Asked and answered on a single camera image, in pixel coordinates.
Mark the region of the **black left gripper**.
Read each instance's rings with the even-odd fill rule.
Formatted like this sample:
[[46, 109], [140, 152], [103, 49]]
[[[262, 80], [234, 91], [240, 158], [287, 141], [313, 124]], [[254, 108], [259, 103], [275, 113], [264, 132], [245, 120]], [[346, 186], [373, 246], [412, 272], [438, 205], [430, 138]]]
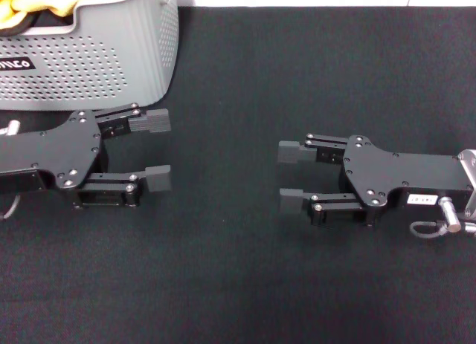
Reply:
[[131, 103], [94, 112], [75, 111], [54, 129], [2, 136], [1, 192], [73, 189], [75, 209], [137, 207], [144, 194], [172, 189], [171, 166], [91, 173], [102, 161], [101, 136], [170, 131], [167, 109], [142, 109]]

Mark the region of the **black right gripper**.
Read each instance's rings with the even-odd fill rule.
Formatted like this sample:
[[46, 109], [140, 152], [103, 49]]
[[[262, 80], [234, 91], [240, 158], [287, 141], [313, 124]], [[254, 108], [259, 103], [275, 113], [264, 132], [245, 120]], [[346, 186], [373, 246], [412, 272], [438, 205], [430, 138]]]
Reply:
[[[440, 198], [449, 197], [454, 207], [462, 210], [473, 191], [460, 160], [453, 155], [389, 152], [361, 135], [347, 139], [308, 134], [303, 143], [282, 140], [278, 145], [278, 163], [338, 164], [343, 158], [343, 172], [354, 193], [281, 188], [280, 212], [306, 214], [317, 227], [332, 227], [334, 221], [371, 227], [367, 207], [435, 205]], [[411, 202], [410, 195], [426, 199]]]

